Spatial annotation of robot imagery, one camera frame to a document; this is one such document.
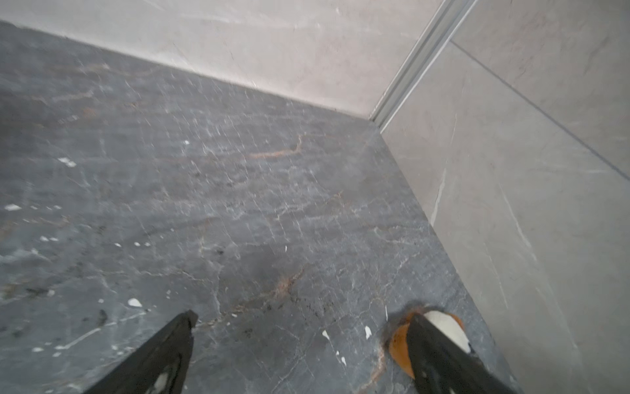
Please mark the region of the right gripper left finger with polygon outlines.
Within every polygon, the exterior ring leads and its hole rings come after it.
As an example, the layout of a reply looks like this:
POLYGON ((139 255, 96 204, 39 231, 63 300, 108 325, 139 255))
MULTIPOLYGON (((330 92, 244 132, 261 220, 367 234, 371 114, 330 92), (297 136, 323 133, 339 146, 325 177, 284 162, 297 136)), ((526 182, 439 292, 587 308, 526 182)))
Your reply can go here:
POLYGON ((85 393, 181 393, 198 318, 192 310, 177 315, 85 393))

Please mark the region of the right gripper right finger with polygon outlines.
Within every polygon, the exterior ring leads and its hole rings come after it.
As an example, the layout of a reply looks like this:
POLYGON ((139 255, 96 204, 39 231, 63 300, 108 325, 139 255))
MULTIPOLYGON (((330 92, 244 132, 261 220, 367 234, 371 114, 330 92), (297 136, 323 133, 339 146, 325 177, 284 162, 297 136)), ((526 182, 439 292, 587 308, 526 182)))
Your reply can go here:
POLYGON ((431 393, 513 392, 422 315, 411 318, 406 341, 415 379, 425 377, 431 393))

